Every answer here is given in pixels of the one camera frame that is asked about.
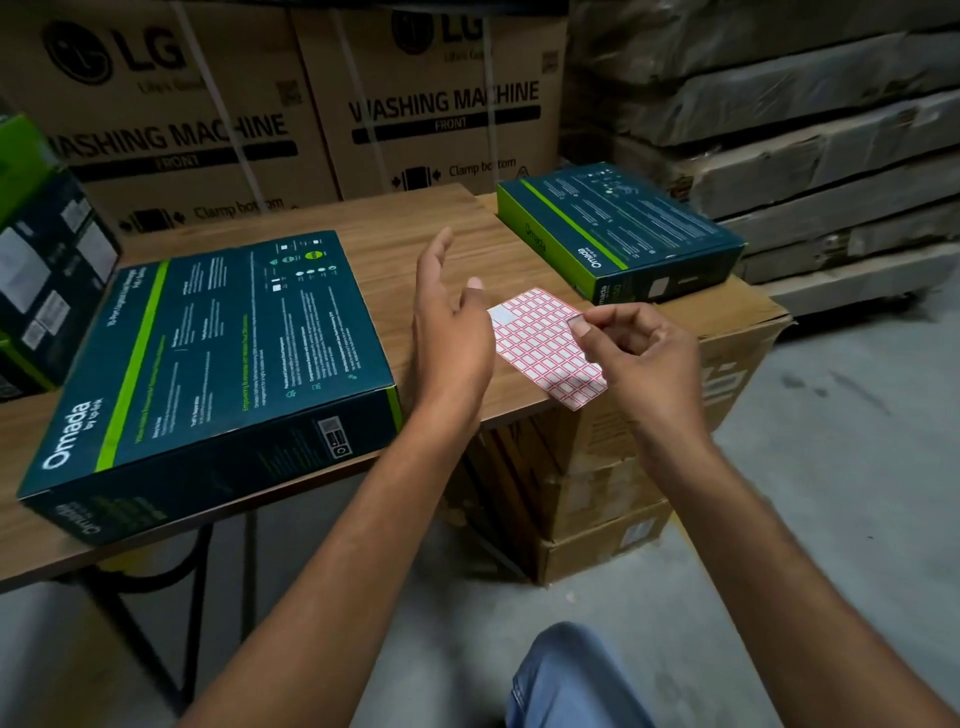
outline leg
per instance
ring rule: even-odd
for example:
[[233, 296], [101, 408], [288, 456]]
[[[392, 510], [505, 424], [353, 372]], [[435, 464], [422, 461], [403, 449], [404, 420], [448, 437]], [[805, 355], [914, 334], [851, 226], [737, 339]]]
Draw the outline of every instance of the leg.
[[537, 636], [516, 672], [507, 726], [653, 728], [653, 722], [596, 633], [560, 622]]

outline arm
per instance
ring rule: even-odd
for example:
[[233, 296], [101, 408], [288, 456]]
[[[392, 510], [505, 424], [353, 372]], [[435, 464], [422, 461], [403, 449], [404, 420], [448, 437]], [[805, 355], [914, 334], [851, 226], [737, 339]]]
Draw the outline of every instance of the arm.
[[633, 428], [787, 726], [960, 726], [710, 439], [696, 337], [648, 303], [571, 321]]
[[353, 718], [397, 594], [479, 424], [492, 376], [493, 329], [482, 284], [470, 280], [459, 311], [441, 284], [452, 239], [442, 231], [418, 265], [413, 413], [290, 591], [181, 728], [347, 726]]

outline lg logo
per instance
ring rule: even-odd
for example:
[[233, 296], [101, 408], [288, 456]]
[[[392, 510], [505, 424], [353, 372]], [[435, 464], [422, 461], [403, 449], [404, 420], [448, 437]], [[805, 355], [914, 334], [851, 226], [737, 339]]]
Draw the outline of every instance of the lg logo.
[[[134, 72], [186, 67], [186, 58], [167, 28], [144, 28], [142, 47], [134, 48], [119, 31], [110, 31], [126, 66]], [[74, 81], [102, 85], [113, 77], [113, 60], [107, 46], [87, 28], [55, 20], [43, 29], [43, 47], [53, 64]]]
[[[483, 20], [480, 18], [443, 14], [440, 28], [444, 43], [483, 38]], [[396, 47], [411, 56], [419, 56], [433, 44], [433, 15], [426, 12], [394, 11], [390, 16], [390, 29]]]

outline wooden table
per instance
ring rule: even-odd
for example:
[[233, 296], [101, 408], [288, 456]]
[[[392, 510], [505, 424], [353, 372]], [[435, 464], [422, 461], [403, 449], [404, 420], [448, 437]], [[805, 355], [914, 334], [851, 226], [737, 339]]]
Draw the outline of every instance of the wooden table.
[[[417, 256], [436, 232], [450, 226], [456, 242], [444, 266], [450, 295], [459, 298], [470, 276], [487, 286], [490, 304], [539, 286], [587, 307], [563, 279], [493, 216], [496, 200], [478, 202], [462, 186], [444, 185], [337, 205], [291, 210], [217, 225], [133, 238], [122, 265], [219, 250], [319, 230], [336, 230], [350, 260], [394, 378], [404, 395], [412, 354], [414, 271]], [[33, 458], [58, 393], [0, 406], [0, 593], [95, 564], [108, 556], [155, 543], [267, 503], [367, 470], [377, 453], [240, 498], [109, 546], [85, 546], [19, 505], [16, 489]], [[548, 406], [546, 394], [497, 358], [481, 418], [496, 426]]]

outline omada box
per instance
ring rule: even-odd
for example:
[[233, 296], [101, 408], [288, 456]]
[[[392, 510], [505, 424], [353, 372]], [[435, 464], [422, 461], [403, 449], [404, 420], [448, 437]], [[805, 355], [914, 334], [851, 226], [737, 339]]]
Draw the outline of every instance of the omada box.
[[103, 544], [383, 448], [396, 388], [336, 233], [120, 271], [17, 497]]
[[722, 283], [738, 235], [606, 162], [501, 182], [500, 219], [593, 303], [665, 301]]

